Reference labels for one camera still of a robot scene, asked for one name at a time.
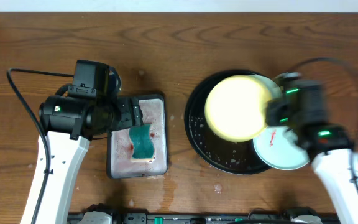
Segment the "green scrubbing sponge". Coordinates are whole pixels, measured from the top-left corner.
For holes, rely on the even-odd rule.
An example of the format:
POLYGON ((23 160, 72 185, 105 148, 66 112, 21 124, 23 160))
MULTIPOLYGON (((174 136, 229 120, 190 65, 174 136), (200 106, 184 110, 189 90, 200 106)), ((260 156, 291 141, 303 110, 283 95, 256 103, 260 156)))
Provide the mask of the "green scrubbing sponge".
POLYGON ((131 128, 129 137, 133 145, 132 159, 151 160, 154 157, 154 145, 150 136, 149 124, 131 128))

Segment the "yellow plate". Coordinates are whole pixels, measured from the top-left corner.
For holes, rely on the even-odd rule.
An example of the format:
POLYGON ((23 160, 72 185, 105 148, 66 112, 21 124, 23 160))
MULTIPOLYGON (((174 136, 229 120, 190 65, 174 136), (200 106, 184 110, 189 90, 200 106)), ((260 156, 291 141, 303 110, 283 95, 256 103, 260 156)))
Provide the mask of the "yellow plate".
POLYGON ((244 142, 267 127, 267 103, 273 99, 268 78, 234 75, 221 80, 207 96, 204 115, 209 128, 230 142, 244 142))

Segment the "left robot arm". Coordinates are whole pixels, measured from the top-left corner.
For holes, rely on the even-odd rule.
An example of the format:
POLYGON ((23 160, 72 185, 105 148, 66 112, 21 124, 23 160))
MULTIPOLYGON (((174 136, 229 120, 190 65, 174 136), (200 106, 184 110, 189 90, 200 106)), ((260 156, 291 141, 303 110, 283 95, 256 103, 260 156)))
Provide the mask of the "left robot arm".
POLYGON ((39 131, 35 174, 21 223, 65 223, 94 136, 142 125, 139 101, 119 97, 121 79, 101 62, 78 60, 73 82, 31 114, 39 131))

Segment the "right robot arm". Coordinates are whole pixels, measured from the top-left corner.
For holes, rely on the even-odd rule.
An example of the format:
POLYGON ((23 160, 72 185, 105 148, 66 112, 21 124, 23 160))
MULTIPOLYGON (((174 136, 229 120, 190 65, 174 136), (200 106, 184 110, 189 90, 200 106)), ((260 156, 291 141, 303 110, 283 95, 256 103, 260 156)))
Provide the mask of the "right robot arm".
POLYGON ((341 223, 358 223, 358 152, 347 131, 328 120, 323 86, 297 72, 275 83, 282 94, 267 106, 269 126, 286 126, 307 152, 313 172, 328 192, 341 223))

